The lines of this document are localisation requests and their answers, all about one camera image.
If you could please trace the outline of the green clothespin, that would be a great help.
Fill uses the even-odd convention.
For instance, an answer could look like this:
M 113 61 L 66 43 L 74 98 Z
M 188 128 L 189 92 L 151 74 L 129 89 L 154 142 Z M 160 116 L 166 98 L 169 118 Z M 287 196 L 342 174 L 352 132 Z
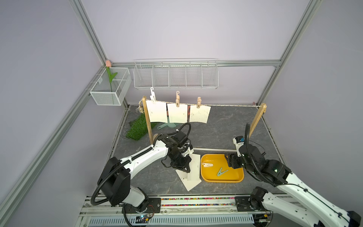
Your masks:
M 229 171 L 228 169 L 223 170 L 223 168 L 221 167 L 216 175 L 219 177 L 219 176 L 223 175 L 224 173 L 226 173 L 228 171 Z

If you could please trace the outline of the wooden drying rack frame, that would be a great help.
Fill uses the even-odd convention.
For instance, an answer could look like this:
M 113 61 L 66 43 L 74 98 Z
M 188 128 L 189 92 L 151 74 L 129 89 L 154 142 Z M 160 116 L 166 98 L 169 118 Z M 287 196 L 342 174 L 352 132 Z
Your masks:
M 148 138 L 150 141 L 150 144 L 153 143 L 153 133 L 152 133 L 152 127 L 151 127 L 151 122 L 150 119 L 148 118 L 148 113 L 147 113 L 147 104 L 146 101 L 148 99 L 144 96 L 140 101 L 139 101 L 139 106 L 138 106 L 138 110 L 140 113 L 145 114 L 146 117 L 146 122 L 147 122 L 147 129 L 148 129 Z M 250 135 L 253 134 L 257 124 L 259 123 L 260 119 L 263 117 L 263 114 L 266 112 L 267 109 L 267 104 L 266 103 L 262 103 L 261 105 L 220 105 L 220 104 L 206 104 L 206 105 L 202 105 L 202 106 L 210 106 L 210 107 L 254 107 L 257 108 L 257 113 L 255 114 L 255 117 L 252 121 L 251 124 L 251 128 L 250 128 Z M 221 149 L 221 148 L 194 148 L 195 151 L 215 151 L 215 152 L 233 152 L 232 149 Z

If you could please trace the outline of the green artificial grass mat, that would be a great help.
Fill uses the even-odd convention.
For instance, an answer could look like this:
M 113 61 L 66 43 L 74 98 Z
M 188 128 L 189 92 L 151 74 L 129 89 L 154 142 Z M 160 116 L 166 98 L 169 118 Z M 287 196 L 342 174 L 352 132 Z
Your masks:
M 148 134 L 146 117 L 144 113 L 141 113 L 136 120 L 130 122 L 130 129 L 126 132 L 126 138 L 138 141 L 146 134 Z

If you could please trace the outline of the pink artificial tulip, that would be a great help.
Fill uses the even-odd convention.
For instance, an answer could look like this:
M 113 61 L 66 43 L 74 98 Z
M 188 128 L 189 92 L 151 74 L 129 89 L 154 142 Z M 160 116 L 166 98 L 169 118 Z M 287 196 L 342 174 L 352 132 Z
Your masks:
M 111 92 L 113 92 L 112 81 L 113 81 L 113 79 L 116 77 L 116 75 L 118 73 L 117 72 L 115 72 L 115 73 L 112 73 L 111 72 L 111 69 L 110 68 L 112 67 L 112 63 L 111 63 L 110 60 L 106 60 L 105 66 L 106 66 L 106 71 L 107 71 L 108 78 L 109 78 L 110 90 L 111 90 Z

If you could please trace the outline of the yellow plastic tray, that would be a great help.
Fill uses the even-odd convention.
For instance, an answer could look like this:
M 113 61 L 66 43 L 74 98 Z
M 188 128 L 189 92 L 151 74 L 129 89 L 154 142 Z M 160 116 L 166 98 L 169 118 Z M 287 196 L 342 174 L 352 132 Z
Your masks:
M 229 167 L 224 154 L 205 154 L 200 162 L 200 173 L 206 182 L 240 183 L 244 179 L 244 169 Z

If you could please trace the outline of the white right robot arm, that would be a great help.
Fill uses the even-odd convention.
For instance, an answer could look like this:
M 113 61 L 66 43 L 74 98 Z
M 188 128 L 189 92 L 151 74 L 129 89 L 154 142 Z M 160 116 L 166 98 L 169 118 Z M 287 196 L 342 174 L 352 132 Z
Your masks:
M 270 211 L 284 216 L 303 227 L 359 227 L 362 217 L 355 211 L 346 211 L 329 202 L 290 168 L 274 159 L 265 159 L 257 147 L 248 143 L 237 144 L 237 151 L 225 155 L 229 167 L 243 168 L 255 180 L 268 183 L 285 192 L 299 205 L 291 204 L 262 187 L 255 187 L 248 201 L 238 206 L 254 211 Z

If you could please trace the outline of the white postcard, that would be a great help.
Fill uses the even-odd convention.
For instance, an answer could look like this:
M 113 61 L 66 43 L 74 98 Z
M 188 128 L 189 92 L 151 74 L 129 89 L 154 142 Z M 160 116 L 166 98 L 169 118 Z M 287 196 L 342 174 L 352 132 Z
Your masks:
M 200 178 L 200 155 L 198 154 L 190 154 L 190 158 L 192 159 L 189 163 L 190 173 L 187 174 L 187 182 L 201 182 Z
M 198 122 L 206 124 L 208 122 L 210 106 L 200 106 L 196 105 L 190 106 L 190 122 Z
M 176 173 L 188 192 L 202 182 L 200 178 L 200 168 L 191 170 L 190 173 L 185 173 L 180 170 L 176 170 Z
M 185 104 L 167 104 L 168 115 L 170 123 L 187 123 L 188 119 L 188 106 Z
M 166 103 L 160 101 L 153 103 L 153 101 L 147 100 L 146 104 L 150 122 L 167 123 Z

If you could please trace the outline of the white hooked clothespin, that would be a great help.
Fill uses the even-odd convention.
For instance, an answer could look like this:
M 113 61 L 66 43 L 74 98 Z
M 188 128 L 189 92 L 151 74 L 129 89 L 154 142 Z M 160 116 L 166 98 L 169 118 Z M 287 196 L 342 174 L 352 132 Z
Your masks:
M 157 100 L 156 100 L 156 95 L 155 95 L 153 87 L 150 88 L 150 93 L 151 93 L 150 100 L 152 101 L 153 104 L 155 104 L 157 102 Z

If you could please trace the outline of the wooden hooked clothespin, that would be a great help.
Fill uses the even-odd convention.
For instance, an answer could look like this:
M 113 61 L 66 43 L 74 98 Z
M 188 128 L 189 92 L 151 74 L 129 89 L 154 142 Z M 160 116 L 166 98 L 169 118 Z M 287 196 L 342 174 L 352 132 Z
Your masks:
M 180 106 L 180 95 L 179 95 L 179 91 L 176 92 L 176 100 L 175 100 L 175 104 L 176 104 L 176 107 L 179 107 Z

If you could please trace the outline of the white mesh wall basket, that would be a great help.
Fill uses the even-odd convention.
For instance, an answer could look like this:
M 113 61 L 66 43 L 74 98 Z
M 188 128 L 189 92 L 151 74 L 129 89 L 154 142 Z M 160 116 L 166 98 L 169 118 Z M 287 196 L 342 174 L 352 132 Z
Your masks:
M 128 68 L 106 67 L 90 94 L 98 106 L 122 106 L 131 81 Z

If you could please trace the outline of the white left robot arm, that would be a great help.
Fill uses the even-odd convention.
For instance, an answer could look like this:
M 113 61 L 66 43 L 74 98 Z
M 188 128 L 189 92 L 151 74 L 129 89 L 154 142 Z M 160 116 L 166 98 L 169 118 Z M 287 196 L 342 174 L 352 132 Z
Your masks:
M 172 134 L 160 134 L 151 145 L 131 156 L 109 159 L 91 196 L 91 204 L 129 204 L 139 211 L 144 211 L 148 206 L 148 196 L 140 188 L 133 187 L 131 180 L 150 164 L 167 158 L 170 159 L 170 165 L 164 167 L 190 173 L 192 149 L 191 140 L 187 135 L 177 131 Z

